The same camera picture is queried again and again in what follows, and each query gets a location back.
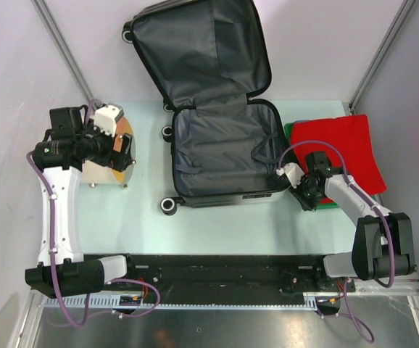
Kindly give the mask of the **red cloth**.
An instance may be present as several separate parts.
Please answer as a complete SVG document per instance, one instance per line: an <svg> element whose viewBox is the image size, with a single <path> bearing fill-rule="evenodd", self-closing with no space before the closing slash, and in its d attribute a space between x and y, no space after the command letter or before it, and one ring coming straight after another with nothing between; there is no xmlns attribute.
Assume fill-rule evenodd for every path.
<svg viewBox="0 0 419 348"><path fill-rule="evenodd" d="M321 144L304 144L292 152L303 170L307 169L305 157L316 151L324 151L334 167L345 165L348 174L369 195L375 196L387 190L386 183L373 156L370 126L366 115L350 115L318 120L301 120L284 126L290 144L301 141L323 141Z"/></svg>

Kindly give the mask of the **white black space suitcase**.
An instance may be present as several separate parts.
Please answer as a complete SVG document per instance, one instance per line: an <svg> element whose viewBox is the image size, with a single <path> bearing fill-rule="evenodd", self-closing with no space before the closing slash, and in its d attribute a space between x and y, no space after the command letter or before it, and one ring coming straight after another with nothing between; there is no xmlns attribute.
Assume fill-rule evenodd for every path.
<svg viewBox="0 0 419 348"><path fill-rule="evenodd" d="M133 45L173 113L162 129L170 144L179 206L216 207L278 199L276 175L288 147L275 105L262 98L272 80L253 1L162 1L125 22Z"/></svg>

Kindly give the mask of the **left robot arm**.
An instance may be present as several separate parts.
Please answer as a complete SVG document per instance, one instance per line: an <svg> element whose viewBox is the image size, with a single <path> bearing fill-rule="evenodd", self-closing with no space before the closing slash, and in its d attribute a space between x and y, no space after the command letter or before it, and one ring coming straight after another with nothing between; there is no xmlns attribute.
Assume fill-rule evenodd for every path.
<svg viewBox="0 0 419 348"><path fill-rule="evenodd" d="M138 273L124 256L85 260L77 201L83 166L105 169L124 186L136 161L135 139L122 107L103 104L50 109L51 127L29 156L41 185L43 228L37 265L25 282L49 298L101 291L108 281L128 290Z"/></svg>

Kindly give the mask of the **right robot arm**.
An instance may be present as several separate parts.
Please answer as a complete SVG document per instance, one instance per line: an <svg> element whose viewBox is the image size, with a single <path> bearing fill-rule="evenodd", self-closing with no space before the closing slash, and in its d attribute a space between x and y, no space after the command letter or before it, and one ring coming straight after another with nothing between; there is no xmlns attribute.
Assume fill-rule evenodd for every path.
<svg viewBox="0 0 419 348"><path fill-rule="evenodd" d="M325 152L306 156L307 173L292 194L305 211L316 210L325 199L335 202L353 222L356 230L352 250L328 254L323 266L313 270L312 283L328 291L339 278L375 280L390 287L397 276L415 271L412 223L403 212L392 212L377 203L345 173L334 167Z"/></svg>

